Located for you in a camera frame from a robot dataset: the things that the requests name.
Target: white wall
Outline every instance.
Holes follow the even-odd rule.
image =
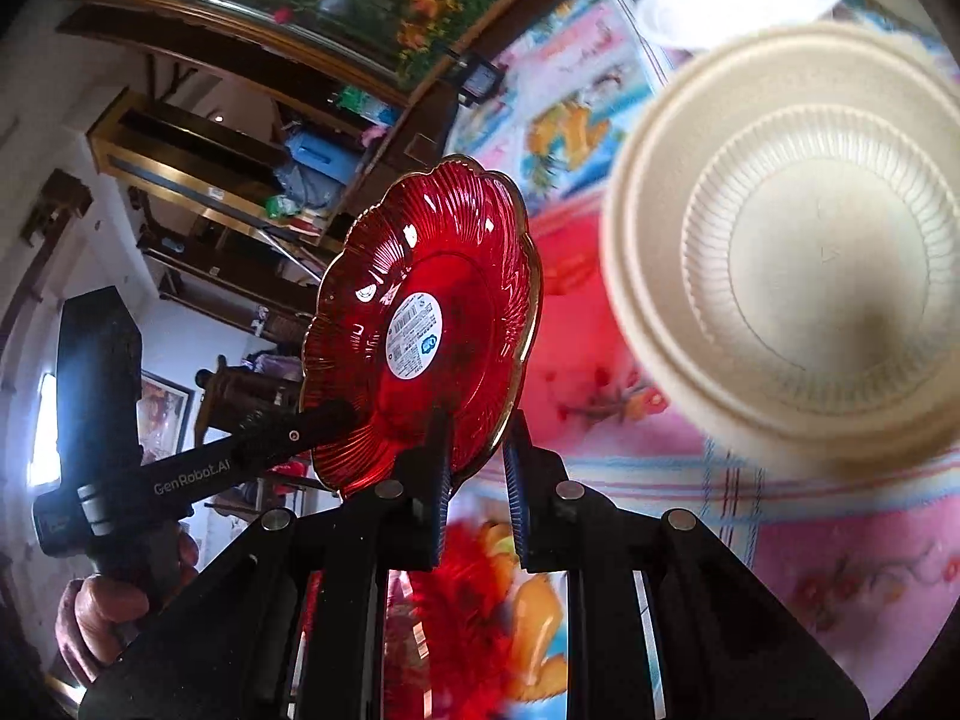
[[[206,95],[194,110],[203,117],[214,111],[224,117],[230,127],[264,143],[271,142],[274,125],[274,102],[270,97],[235,79],[223,79]]]
[[[10,132],[0,148],[0,306],[8,303],[30,260],[17,233],[54,167],[77,175],[95,197],[112,194],[102,199],[99,217],[87,222],[92,226],[99,220],[101,228],[112,227],[117,234],[123,230],[123,199],[115,183],[93,175],[83,153],[85,121],[76,114],[85,100],[96,97],[91,92],[97,87],[107,85],[115,94],[126,84],[142,85],[143,58],[123,47],[56,33],[74,7],[67,1],[28,0],[0,40],[0,132]],[[142,258],[140,266],[131,268],[128,261],[127,268],[121,290],[136,310],[151,281]]]

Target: framed picture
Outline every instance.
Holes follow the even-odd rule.
[[[143,446],[143,464],[176,455],[184,446],[192,389],[143,371],[143,395],[136,404],[136,432]]]

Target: red fabric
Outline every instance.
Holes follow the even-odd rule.
[[[299,460],[288,460],[286,463],[281,463],[279,466],[274,466],[271,471],[275,473],[282,473],[286,476],[296,476],[302,478],[306,476],[306,464],[302,463]],[[274,485],[274,492],[277,495],[287,495],[292,493],[295,488],[290,487],[289,485]]]
[[[500,619],[493,565],[477,531],[459,523],[448,526],[440,566],[430,573],[411,572],[410,584],[413,616],[424,626],[429,651],[433,715],[448,720],[496,716],[506,699],[510,637]],[[391,632],[388,618],[388,637]],[[422,678],[391,651],[388,640],[386,717],[421,720]]]
[[[301,625],[301,632],[310,638],[310,632],[313,631],[314,615],[317,613],[317,597],[320,595],[320,585],[323,584],[323,571],[316,571],[310,575],[310,580],[306,586],[304,595],[304,622]]]

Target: finger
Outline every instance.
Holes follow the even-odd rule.
[[[197,578],[197,575],[200,572],[196,570],[192,565],[181,565],[181,581],[179,586],[174,590],[170,595],[163,599],[164,608],[167,605],[170,605],[171,601],[179,595],[179,591],[183,590],[191,581],[194,581]]]
[[[181,589],[184,589],[191,581],[194,581],[197,578],[197,574],[200,573],[192,565],[183,565],[181,566]]]
[[[56,608],[54,635],[56,646],[59,647],[70,673],[84,688],[88,688],[99,676],[100,665],[83,641],[80,626],[77,624],[76,603],[81,587],[83,580],[75,579],[64,589]]]
[[[181,563],[183,565],[196,565],[200,561],[200,547],[193,541],[193,538],[190,538],[190,533],[181,531],[181,536],[176,546],[179,548],[179,555],[181,556]]]
[[[150,610],[150,602],[132,584],[98,575],[83,583],[76,610],[86,646],[101,664],[112,664],[123,651],[113,626],[138,620]]]

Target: window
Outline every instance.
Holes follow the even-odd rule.
[[[34,435],[34,454],[27,481],[31,487],[59,481],[59,453],[56,451],[56,376],[45,373],[40,381],[40,413]]]

